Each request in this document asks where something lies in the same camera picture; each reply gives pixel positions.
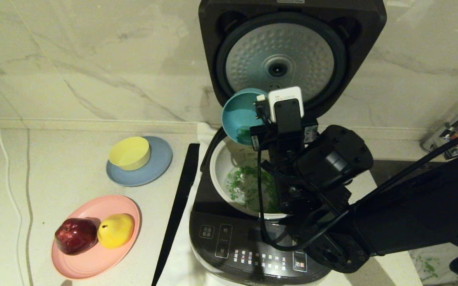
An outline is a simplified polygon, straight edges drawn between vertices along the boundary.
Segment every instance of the yellow pear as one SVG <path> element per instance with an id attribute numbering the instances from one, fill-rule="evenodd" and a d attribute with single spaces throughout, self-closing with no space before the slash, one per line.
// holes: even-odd
<path id="1" fill-rule="evenodd" d="M 134 220 L 128 214 L 113 214 L 98 227 L 98 242 L 105 248 L 118 248 L 127 243 L 133 234 Z"/>

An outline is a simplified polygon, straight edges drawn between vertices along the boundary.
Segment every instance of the white inner pot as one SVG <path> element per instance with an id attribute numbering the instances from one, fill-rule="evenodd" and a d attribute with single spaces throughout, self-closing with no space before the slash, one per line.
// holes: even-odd
<path id="1" fill-rule="evenodd" d="M 267 160 L 268 152 L 262 152 L 261 159 Z M 210 161 L 210 174 L 211 174 L 211 181 L 215 186 L 218 194 L 227 201 L 233 208 L 239 210 L 240 212 L 246 213 L 251 216 L 259 217 L 258 208 L 255 210 L 250 209 L 249 207 L 245 206 L 245 199 L 247 197 L 251 197 L 254 199 L 253 206 L 256 205 L 256 197 L 257 197 L 257 183 L 255 186 L 251 184 L 252 192 L 250 192 L 249 188 L 242 188 L 242 192 L 234 192 L 234 188 L 229 187 L 230 183 L 234 183 L 234 179 L 228 179 L 228 175 L 235 176 L 237 174 L 237 170 L 242 170 L 241 168 L 246 168 L 247 170 L 257 170 L 257 152 L 254 152 L 252 146 L 241 145 L 235 143 L 230 138 L 226 137 L 220 143 L 218 143 L 217 147 L 213 151 L 211 155 Z M 262 177 L 264 178 L 267 176 L 267 180 L 263 180 L 263 197 L 265 202 L 265 210 L 267 209 L 267 199 L 270 194 L 266 189 L 266 183 L 268 185 L 270 182 L 272 183 L 273 180 L 271 176 L 267 174 L 265 171 L 261 172 Z M 247 182 L 257 182 L 256 178 L 253 176 L 247 176 L 244 178 Z M 286 217 L 286 214 L 282 213 L 265 213 L 264 218 L 267 220 L 276 220 Z"/>

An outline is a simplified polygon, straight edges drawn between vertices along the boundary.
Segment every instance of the white cable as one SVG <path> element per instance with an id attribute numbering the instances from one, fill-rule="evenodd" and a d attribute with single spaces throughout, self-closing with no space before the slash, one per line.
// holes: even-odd
<path id="1" fill-rule="evenodd" d="M 20 262 L 19 262 L 19 240 L 20 240 L 19 238 L 20 238 L 20 228 L 22 227 L 22 215 L 20 213 L 19 207 L 17 206 L 17 202 L 15 201 L 15 198 L 13 197 L 12 189 L 10 188 L 10 158 L 8 157 L 8 153 L 6 151 L 5 144 L 3 143 L 3 139 L 1 136 L 1 128 L 0 128 L 0 145 L 1 145 L 1 150 L 3 151 L 3 155 L 5 156 L 5 161 L 6 161 L 7 193 L 8 193 L 8 197 L 10 197 L 10 201 L 12 203 L 13 209 L 15 210 L 15 213 L 17 214 L 17 218 L 18 218 L 17 241 L 15 244 L 15 263 L 17 264 L 20 284 L 24 286 L 24 280 L 22 278 L 22 271 L 20 270 Z"/>

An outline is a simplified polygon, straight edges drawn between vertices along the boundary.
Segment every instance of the inner lid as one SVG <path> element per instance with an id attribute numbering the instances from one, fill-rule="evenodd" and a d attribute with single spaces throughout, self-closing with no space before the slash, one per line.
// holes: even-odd
<path id="1" fill-rule="evenodd" d="M 243 35 L 225 62 L 233 91 L 301 88 L 303 102 L 322 93 L 333 77 L 335 56 L 316 31 L 295 23 L 273 23 Z"/>

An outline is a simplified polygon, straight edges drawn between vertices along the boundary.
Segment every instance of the red apple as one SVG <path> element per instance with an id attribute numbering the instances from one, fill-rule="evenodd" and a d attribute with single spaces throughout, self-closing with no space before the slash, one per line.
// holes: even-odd
<path id="1" fill-rule="evenodd" d="M 97 243 L 97 227 L 88 218 L 69 218 L 54 234 L 58 248 L 66 255 L 78 255 Z"/>

